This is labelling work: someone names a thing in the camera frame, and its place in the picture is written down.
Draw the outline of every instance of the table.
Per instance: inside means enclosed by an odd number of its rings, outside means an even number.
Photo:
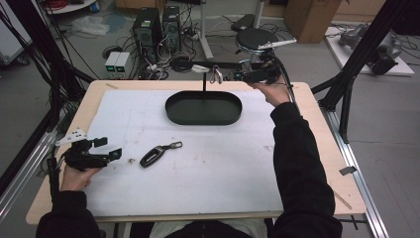
[[[336,214],[362,214],[366,211],[365,203],[351,175],[343,176],[339,170],[346,167],[339,148],[330,129],[317,105],[309,86],[302,82],[293,82],[293,89],[301,113],[309,121],[310,127],[317,140],[321,161],[327,174],[327,180],[336,198]],[[72,132],[76,127],[88,131],[98,110],[102,96],[107,90],[201,90],[201,81],[121,81],[97,80],[90,84],[89,89],[68,129]],[[243,82],[226,81],[223,84],[207,83],[207,90],[252,90]],[[57,152],[59,157],[69,145],[61,146]],[[40,218],[52,208],[50,185],[46,178],[38,192],[28,214],[29,224],[38,224]],[[261,210],[254,212],[220,212],[217,209],[211,213],[197,214],[169,214],[169,215],[130,215],[130,216],[100,216],[98,222],[133,222],[160,220],[190,220],[190,219],[222,219],[222,218],[257,218],[276,217],[281,210]]]

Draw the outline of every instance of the gray floor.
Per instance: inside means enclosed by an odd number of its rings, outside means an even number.
[[[102,11],[96,16],[108,19],[112,16],[109,13],[112,11]],[[60,22],[65,25],[86,14],[90,13],[82,10],[66,14],[60,16]],[[221,22],[226,22],[226,19],[211,19],[207,21],[207,29]],[[262,23],[282,26],[278,19],[263,19]],[[106,78],[102,51],[116,43],[121,45],[124,40],[120,38],[130,36],[132,24],[128,18],[124,26],[105,37],[76,34],[69,39],[96,74]],[[234,35],[234,32],[217,31],[229,28],[229,24],[220,24],[213,33]],[[234,54],[237,49],[234,38],[208,38],[208,41],[214,61],[239,61],[248,57]],[[195,60],[204,60],[199,44],[195,49]],[[418,52],[410,53],[419,57]],[[310,86],[333,77],[340,70],[325,42],[289,45],[277,49],[276,54],[283,60],[292,81],[304,81]],[[77,68],[93,76],[73,51],[70,56]],[[420,63],[420,59],[408,54],[401,57],[406,62]],[[354,85],[349,124],[349,140],[367,186],[389,236],[398,238],[420,237],[420,67],[411,67],[416,71],[416,75],[411,77],[359,75]],[[3,173],[49,110],[49,89],[33,64],[21,66],[12,63],[0,71],[0,76],[0,173]],[[195,78],[201,76],[194,73],[169,74],[171,80]],[[316,97],[322,98],[323,94],[319,93]],[[26,224],[25,217],[41,182],[42,179],[37,177],[29,181],[0,224],[0,238],[35,236],[36,227]],[[112,236],[113,224],[101,224],[101,227],[107,230],[108,237]],[[371,237],[364,224],[359,224],[358,229],[349,223],[344,223],[344,227],[343,237]]]

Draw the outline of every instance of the black jacket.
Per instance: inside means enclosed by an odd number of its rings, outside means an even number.
[[[274,170],[284,207],[272,237],[341,237],[342,225],[333,217],[334,193],[308,122],[292,103],[282,103],[270,116],[275,124]],[[37,237],[99,238],[85,193],[61,191],[52,201],[52,211],[42,217]]]

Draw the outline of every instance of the black oval tray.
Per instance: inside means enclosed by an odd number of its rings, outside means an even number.
[[[242,113],[241,100],[224,91],[180,91],[164,107],[167,118],[179,125],[230,125]]]

